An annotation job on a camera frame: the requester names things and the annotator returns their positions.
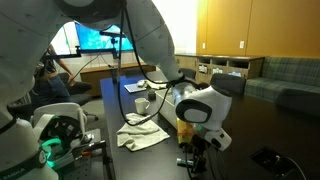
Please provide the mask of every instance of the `cup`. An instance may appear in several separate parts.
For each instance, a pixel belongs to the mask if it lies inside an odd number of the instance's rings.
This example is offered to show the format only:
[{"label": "cup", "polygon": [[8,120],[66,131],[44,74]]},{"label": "cup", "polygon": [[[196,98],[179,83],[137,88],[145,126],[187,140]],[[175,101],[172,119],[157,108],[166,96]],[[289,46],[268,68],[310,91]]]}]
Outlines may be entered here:
[{"label": "cup", "polygon": [[153,89],[150,89],[148,92],[148,100],[153,101],[156,99],[156,91]]},{"label": "cup", "polygon": [[137,98],[134,102],[136,104],[137,113],[141,115],[146,114],[150,102],[146,98]]}]

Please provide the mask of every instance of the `black cable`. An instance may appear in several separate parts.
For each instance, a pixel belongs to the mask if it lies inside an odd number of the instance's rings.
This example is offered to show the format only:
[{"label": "black cable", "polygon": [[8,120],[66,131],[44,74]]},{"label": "black cable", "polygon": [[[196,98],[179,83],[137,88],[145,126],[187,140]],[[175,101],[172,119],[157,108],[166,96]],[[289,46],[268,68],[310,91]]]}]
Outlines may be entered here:
[{"label": "black cable", "polygon": [[89,63],[91,63],[92,61],[96,60],[98,57],[100,56],[100,54],[98,54],[95,58],[93,58],[92,60],[90,60],[89,62],[87,62],[84,66],[82,66],[80,68],[80,70],[76,73],[76,75],[74,75],[73,79],[74,80],[78,75],[79,73],[82,71],[83,68],[85,68]]},{"label": "black cable", "polygon": [[[219,174],[220,174],[220,176],[221,176],[223,179],[228,180],[228,179],[229,179],[229,177],[228,177],[228,171],[227,171],[227,168],[226,168],[226,164],[225,164],[225,162],[224,162],[224,160],[223,160],[223,157],[222,157],[219,149],[217,149],[217,148],[214,148],[214,149],[215,149],[215,157],[216,157],[216,160],[217,160],[217,167],[218,167]],[[221,160],[221,164],[222,164],[223,169],[224,169],[224,171],[225,171],[225,175],[224,175],[224,176],[222,175],[221,168],[220,168],[220,166],[219,166],[219,164],[218,164],[217,154],[218,154],[219,159]]]},{"label": "black cable", "polygon": [[304,174],[303,170],[302,170],[301,167],[298,165],[298,163],[296,163],[293,159],[291,159],[291,158],[289,158],[289,157],[280,157],[280,156],[277,156],[277,159],[278,159],[277,162],[279,162],[281,159],[286,159],[286,160],[290,161],[291,163],[293,163],[293,164],[296,166],[296,168],[299,170],[302,178],[303,178],[304,180],[307,180],[307,177],[306,177],[306,175]]},{"label": "black cable", "polygon": [[189,179],[192,180],[193,177],[191,175],[191,172],[190,172],[190,169],[189,169],[189,165],[188,165],[188,152],[190,150],[190,147],[191,147],[191,145],[185,145],[183,147],[183,150],[184,150],[184,155],[185,155],[185,161],[186,161],[186,168],[187,168],[187,171],[188,171],[188,176],[189,176]]},{"label": "black cable", "polygon": [[[166,97],[167,97],[167,94],[168,94],[168,91],[169,91],[169,89],[170,88],[168,88],[167,89],[167,91],[166,91],[166,93],[165,93],[165,95],[164,95],[164,97],[163,97],[163,101],[162,101],[162,103],[161,103],[161,105],[160,105],[160,107],[159,107],[159,109],[157,110],[157,112],[156,113],[154,113],[154,114],[152,114],[152,115],[149,115],[149,116],[147,116],[147,117],[145,117],[145,118],[143,118],[141,121],[139,121],[139,122],[137,122],[137,123],[134,123],[134,124],[132,124],[132,123],[130,123],[128,120],[127,120],[127,118],[125,117],[125,113],[124,113],[124,111],[123,111],[123,108],[122,108],[122,101],[121,101],[121,95],[120,95],[120,74],[121,74],[121,52],[122,52],[122,35],[123,35],[123,22],[124,22],[124,13],[126,13],[126,18],[127,18],[127,21],[128,21],[128,26],[129,26],[129,31],[130,31],[130,35],[132,36],[132,38],[133,38],[133,33],[132,33],[132,28],[131,28],[131,24],[130,24],[130,20],[129,20],[129,16],[128,16],[128,12],[127,12],[127,9],[126,9],[126,7],[122,7],[121,8],[121,22],[120,22],[120,44],[119,44],[119,63],[118,63],[118,81],[117,81],[117,88],[118,88],[118,90],[117,90],[117,92],[118,92],[118,103],[119,103],[119,108],[120,108],[120,113],[121,113],[121,116],[122,116],[122,118],[123,118],[123,120],[128,124],[128,125],[130,125],[130,126],[137,126],[137,125],[141,125],[141,124],[143,124],[143,123],[145,123],[145,122],[147,122],[147,121],[149,121],[149,120],[151,120],[154,116],[156,116],[159,112],[160,112],[160,110],[161,110],[161,108],[162,108],[162,106],[163,106],[163,104],[164,104],[164,102],[165,102],[165,99],[166,99]],[[133,50],[134,50],[134,52],[135,52],[135,55],[136,55],[136,57],[138,57],[138,55],[137,55],[137,51],[136,51],[136,46],[135,46],[135,43],[134,43],[134,39],[132,39],[132,44],[133,44]],[[139,61],[139,58],[137,58],[137,61],[138,61],[138,64],[139,64],[139,68],[140,68],[140,70],[141,70],[141,72],[143,73],[143,75],[146,77],[146,74],[144,73],[144,71],[143,71],[143,69],[142,69],[142,66],[141,66],[141,64],[140,64],[140,61]]]},{"label": "black cable", "polygon": [[206,151],[207,151],[207,155],[208,155],[208,160],[209,160],[209,166],[210,166],[210,171],[211,171],[211,175],[213,179],[216,179],[216,176],[214,175],[214,171],[213,171],[213,165],[211,162],[211,158],[210,158],[210,153],[209,153],[209,148],[208,148],[208,144],[205,142],[206,145]]},{"label": "black cable", "polygon": [[129,17],[129,13],[128,13],[128,10],[126,7],[124,7],[124,12],[125,12],[125,15],[126,15],[126,20],[127,20],[127,23],[128,23],[128,28],[129,28],[129,33],[130,33],[130,37],[131,37],[131,40],[132,40],[132,47],[133,47],[133,51],[134,51],[134,55],[136,57],[136,60],[138,62],[138,65],[139,65],[139,68],[140,68],[140,71],[142,72],[143,76],[149,80],[150,82],[153,82],[155,84],[167,84],[169,82],[156,82],[156,81],[153,81],[151,80],[149,77],[147,77],[146,73],[143,71],[142,69],[142,65],[141,65],[141,62],[140,62],[140,59],[139,59],[139,56],[138,56],[138,52],[137,52],[137,48],[136,48],[136,43],[135,43],[135,40],[134,40],[134,36],[133,36],[133,32],[132,32],[132,27],[131,27],[131,22],[130,22],[130,17]]},{"label": "black cable", "polygon": [[107,63],[107,61],[104,59],[104,57],[102,56],[102,54],[100,54],[100,56],[102,57],[104,63],[106,63],[106,65],[108,65],[109,68],[114,68],[114,67],[111,66],[109,63]]}]

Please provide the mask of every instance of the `screen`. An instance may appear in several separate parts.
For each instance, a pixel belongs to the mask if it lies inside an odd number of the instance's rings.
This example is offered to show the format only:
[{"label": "screen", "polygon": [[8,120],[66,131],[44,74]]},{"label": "screen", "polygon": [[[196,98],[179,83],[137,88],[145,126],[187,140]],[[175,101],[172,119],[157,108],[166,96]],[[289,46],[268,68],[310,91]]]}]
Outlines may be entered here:
[{"label": "screen", "polygon": [[[108,28],[106,33],[109,33],[110,35],[100,35],[100,32],[94,29],[87,28],[81,24],[76,24],[76,30],[79,38],[80,43],[80,49],[84,51],[101,51],[116,48],[117,51],[119,51],[119,40],[120,37],[120,28],[112,25],[110,28]],[[116,40],[116,43],[112,44],[112,38]],[[122,49],[123,51],[127,50],[133,50],[133,47],[131,45],[131,42],[128,38],[122,37]]]}]

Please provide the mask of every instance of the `white mug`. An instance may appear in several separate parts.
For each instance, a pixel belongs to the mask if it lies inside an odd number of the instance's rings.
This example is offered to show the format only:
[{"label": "white mug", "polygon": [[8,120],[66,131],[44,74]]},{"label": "white mug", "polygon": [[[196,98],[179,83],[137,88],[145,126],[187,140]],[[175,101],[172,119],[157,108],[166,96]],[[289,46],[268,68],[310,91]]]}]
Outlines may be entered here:
[{"label": "white mug", "polygon": [[150,102],[146,98],[137,98],[135,101],[136,109],[138,114],[146,114]]}]

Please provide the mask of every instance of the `person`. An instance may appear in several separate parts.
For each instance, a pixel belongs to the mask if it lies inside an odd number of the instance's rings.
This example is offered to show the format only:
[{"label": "person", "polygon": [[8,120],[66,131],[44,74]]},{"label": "person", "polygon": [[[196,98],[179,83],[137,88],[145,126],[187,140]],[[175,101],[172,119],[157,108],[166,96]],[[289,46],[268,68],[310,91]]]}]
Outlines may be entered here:
[{"label": "person", "polygon": [[70,86],[75,83],[74,75],[62,59],[48,58],[48,56],[55,55],[57,54],[52,44],[50,44],[36,68],[34,74],[35,85],[29,93],[34,110],[48,104],[70,102],[70,94],[58,76],[54,62],[69,74],[68,83]]}]

